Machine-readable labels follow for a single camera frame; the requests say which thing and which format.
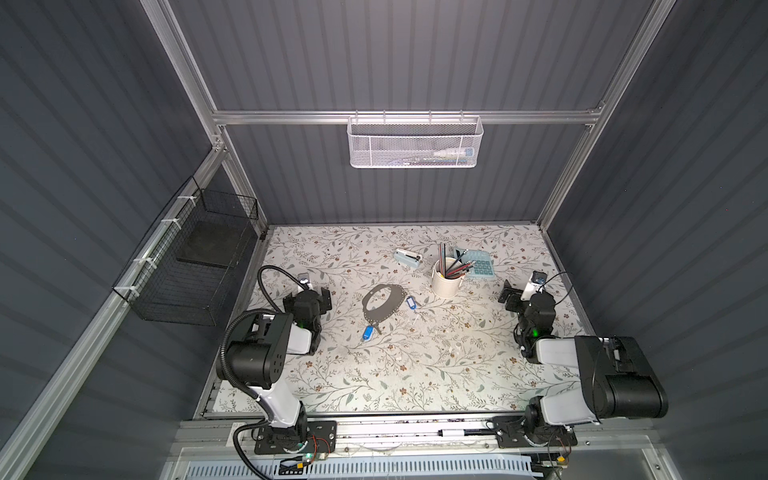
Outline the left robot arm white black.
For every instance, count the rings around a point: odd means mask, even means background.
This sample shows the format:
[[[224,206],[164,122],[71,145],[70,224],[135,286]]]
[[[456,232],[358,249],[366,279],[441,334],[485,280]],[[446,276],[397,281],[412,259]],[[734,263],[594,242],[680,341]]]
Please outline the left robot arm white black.
[[[321,316],[332,308],[328,289],[304,289],[283,299],[285,311],[243,312],[225,330],[216,360],[217,376],[255,400],[266,424],[253,433],[254,453],[335,450],[337,423],[310,421],[304,404],[282,378],[291,356],[313,355],[321,340]]]

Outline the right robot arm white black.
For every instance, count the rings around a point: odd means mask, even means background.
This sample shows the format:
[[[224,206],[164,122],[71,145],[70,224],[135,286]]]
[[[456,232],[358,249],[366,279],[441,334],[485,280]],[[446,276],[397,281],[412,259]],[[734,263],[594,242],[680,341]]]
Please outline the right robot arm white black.
[[[557,301],[541,272],[523,289],[505,282],[498,301],[517,315],[513,337],[523,358],[535,365],[573,368],[579,384],[571,390],[532,397],[525,410],[496,416],[491,429],[501,448],[572,446],[572,428],[611,418],[664,417],[668,396],[641,350],[627,336],[554,334]]]

